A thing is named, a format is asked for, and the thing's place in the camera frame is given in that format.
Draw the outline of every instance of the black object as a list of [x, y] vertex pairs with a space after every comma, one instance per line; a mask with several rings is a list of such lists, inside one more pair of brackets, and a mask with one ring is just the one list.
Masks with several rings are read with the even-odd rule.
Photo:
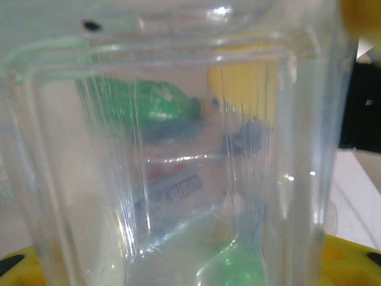
[[18, 262], [22, 261], [25, 255], [18, 254], [5, 259], [0, 260], [0, 277], [6, 274], [12, 267]]
[[381, 68], [355, 63], [339, 148], [381, 153]]
[[83, 27], [91, 32], [102, 30], [102, 26], [95, 21], [85, 20], [83, 21]]
[[223, 137], [222, 152], [230, 155], [255, 154], [261, 148], [262, 125], [249, 120], [238, 133]]
[[381, 254], [376, 253], [376, 252], [369, 252], [367, 253], [367, 256], [373, 260], [376, 264], [381, 266]]

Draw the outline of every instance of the green plastic bottle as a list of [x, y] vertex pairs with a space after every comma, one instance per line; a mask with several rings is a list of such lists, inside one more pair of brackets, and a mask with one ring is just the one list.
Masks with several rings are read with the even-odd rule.
[[189, 98], [168, 82], [137, 79], [124, 82], [109, 77], [79, 81], [82, 96], [92, 104], [96, 119], [122, 122], [126, 126], [189, 123], [205, 115], [205, 103]]

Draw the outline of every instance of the white surface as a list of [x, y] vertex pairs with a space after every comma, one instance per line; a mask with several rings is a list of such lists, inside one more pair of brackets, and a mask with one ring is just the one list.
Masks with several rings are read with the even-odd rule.
[[381, 195], [350, 151], [337, 153], [331, 200], [338, 211], [337, 236], [380, 249]]
[[367, 51], [372, 49], [372, 47], [374, 46], [371, 43], [365, 41], [364, 39], [360, 39], [360, 41], [358, 42], [357, 57], [362, 56]]

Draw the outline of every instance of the transparent plastic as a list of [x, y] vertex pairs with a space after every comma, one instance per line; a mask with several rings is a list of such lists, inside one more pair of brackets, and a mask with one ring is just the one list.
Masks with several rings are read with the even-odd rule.
[[47, 282], [317, 285], [336, 1], [167, 4], [7, 59], [4, 160]]

